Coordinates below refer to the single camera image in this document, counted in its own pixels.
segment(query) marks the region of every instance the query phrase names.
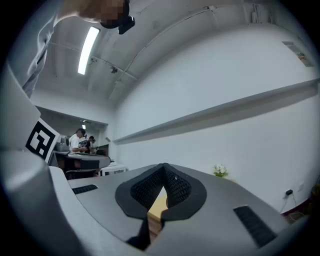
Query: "black headset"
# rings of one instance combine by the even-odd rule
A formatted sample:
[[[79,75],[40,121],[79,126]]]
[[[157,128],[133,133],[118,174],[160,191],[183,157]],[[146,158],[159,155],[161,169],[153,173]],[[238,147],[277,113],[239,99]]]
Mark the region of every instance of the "black headset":
[[[118,14],[118,19],[112,19],[108,22],[101,22],[100,24],[106,29],[118,28],[118,33],[123,35],[129,29],[135,26],[136,21],[134,17],[129,16],[130,0],[124,0],[123,12]]]

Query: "white table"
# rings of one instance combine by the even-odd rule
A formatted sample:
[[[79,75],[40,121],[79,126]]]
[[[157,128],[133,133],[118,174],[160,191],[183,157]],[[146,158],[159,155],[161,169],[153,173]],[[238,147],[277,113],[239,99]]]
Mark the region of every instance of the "white table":
[[[100,170],[100,176],[124,173],[127,171],[128,171],[128,169],[124,164],[119,164],[117,162],[111,162],[108,167],[102,168]]]

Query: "white t-shirt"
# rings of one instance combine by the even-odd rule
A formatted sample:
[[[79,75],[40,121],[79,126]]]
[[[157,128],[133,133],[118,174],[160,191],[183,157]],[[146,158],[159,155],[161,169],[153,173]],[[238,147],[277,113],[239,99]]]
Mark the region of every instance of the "white t-shirt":
[[[72,149],[78,149],[79,143],[80,143],[79,137],[76,134],[72,135],[69,139],[70,151],[72,152],[73,151]]]

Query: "black plug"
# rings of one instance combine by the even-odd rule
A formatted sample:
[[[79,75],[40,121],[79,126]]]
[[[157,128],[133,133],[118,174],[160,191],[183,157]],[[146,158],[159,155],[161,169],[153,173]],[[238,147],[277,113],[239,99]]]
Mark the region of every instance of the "black plug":
[[[285,192],[285,196],[288,197],[293,193],[292,189],[289,189]]]

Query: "ceiling pipe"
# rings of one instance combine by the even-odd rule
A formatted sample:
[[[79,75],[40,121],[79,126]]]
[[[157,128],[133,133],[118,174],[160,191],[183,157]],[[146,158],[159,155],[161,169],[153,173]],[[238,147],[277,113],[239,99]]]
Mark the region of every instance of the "ceiling pipe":
[[[67,46],[67,45],[64,45],[64,44],[60,44],[60,43],[56,43],[56,42],[50,42],[50,44],[51,44],[51,45],[54,45],[54,46],[59,46],[59,47],[67,48],[67,49],[72,50],[72,51],[81,52],[80,49],[77,49],[77,48],[74,48],[74,47],[70,47],[70,46]],[[126,75],[128,75],[128,76],[131,77],[131,78],[133,78],[134,80],[138,80],[138,78],[136,78],[134,75],[128,73],[127,71],[124,71],[121,67],[118,67],[118,66],[112,64],[111,62],[105,60],[105,59],[99,58],[99,57],[94,56],[94,55],[91,55],[91,58],[95,58],[95,59],[98,59],[98,60],[100,60],[100,61],[103,61],[105,64],[109,64],[110,66],[115,67],[115,68],[117,68],[118,70],[122,71],[122,74],[125,73]]]
[[[163,34],[164,34],[165,32],[167,32],[168,30],[172,29],[172,28],[175,27],[176,25],[180,24],[181,22],[184,22],[184,21],[186,21],[186,20],[188,20],[188,19],[190,19],[190,18],[192,18],[192,17],[194,17],[194,16],[196,16],[196,15],[203,14],[203,13],[208,12],[208,11],[210,11],[210,8],[209,8],[208,6],[206,6],[204,10],[198,11],[198,12],[196,12],[196,13],[193,13],[193,14],[191,14],[191,15],[189,15],[189,16],[181,19],[181,20],[179,20],[178,22],[176,22],[176,23],[168,26],[165,30],[163,30],[163,31],[160,32],[158,35],[156,35],[149,43],[147,43],[147,44],[142,48],[142,50],[141,50],[136,56],[134,56],[134,58],[133,58],[132,61],[129,63],[129,65],[124,69],[124,72],[120,75],[120,77],[117,79],[117,81],[115,81],[114,87],[112,88],[112,91],[111,91],[110,95],[112,94],[113,90],[115,89],[116,84],[121,80],[123,74],[129,70],[129,68],[131,67],[132,63],[136,60],[136,58],[137,58],[146,48],[148,48],[148,46],[151,45],[158,37],[160,37],[161,35],[163,35]]]

